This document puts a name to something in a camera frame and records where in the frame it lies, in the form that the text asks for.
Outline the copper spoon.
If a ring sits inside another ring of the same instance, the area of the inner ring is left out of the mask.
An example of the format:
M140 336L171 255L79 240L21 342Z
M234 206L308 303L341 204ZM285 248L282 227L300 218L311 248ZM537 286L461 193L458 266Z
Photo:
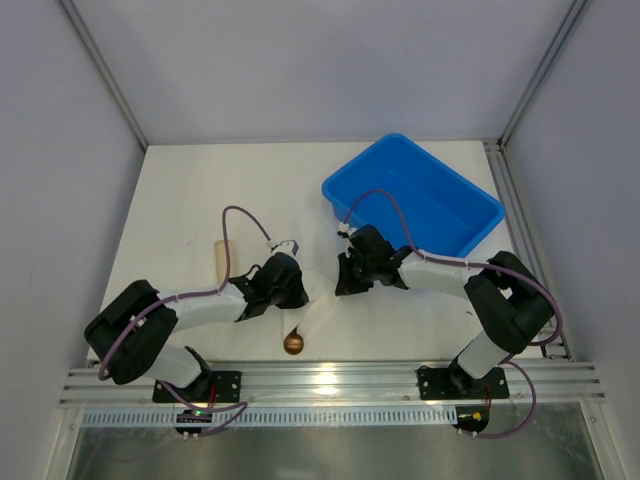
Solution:
M304 349L304 337L298 327L294 327L283 338L283 349L290 356L299 355Z

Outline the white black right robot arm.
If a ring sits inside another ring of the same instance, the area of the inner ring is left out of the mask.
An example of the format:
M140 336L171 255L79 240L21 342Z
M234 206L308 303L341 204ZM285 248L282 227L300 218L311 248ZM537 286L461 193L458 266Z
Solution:
M445 391L455 398L479 396L499 365L522 353L559 317L555 299L510 252L468 263L411 245L396 249L372 225L341 235L347 248L338 255L336 296L365 293L380 284L437 291L470 303L482 330L445 369Z

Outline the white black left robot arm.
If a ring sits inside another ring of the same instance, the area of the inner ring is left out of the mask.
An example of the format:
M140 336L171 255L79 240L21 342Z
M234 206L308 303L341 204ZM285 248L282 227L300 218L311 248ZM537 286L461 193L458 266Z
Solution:
M140 377L179 389L199 388L210 368L191 347L168 343L172 334L204 325L234 324L271 308L299 309L308 303L295 258L275 252L252 275L230 278L211 290L165 297L146 280L131 283L84 332L98 356L98 378L126 385Z

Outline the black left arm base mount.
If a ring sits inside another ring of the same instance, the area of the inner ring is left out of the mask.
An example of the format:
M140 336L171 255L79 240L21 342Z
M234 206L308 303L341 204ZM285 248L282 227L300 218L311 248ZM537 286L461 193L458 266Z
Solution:
M236 403L240 400L240 371L211 371L201 374L185 388L169 385L179 397L189 403Z

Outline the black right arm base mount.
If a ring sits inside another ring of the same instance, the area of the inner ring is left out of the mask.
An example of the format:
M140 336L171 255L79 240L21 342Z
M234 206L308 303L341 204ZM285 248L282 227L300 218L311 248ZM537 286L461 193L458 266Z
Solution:
M416 370L421 400L482 400L510 397L505 372L494 367L484 377L474 379L458 367L427 367Z

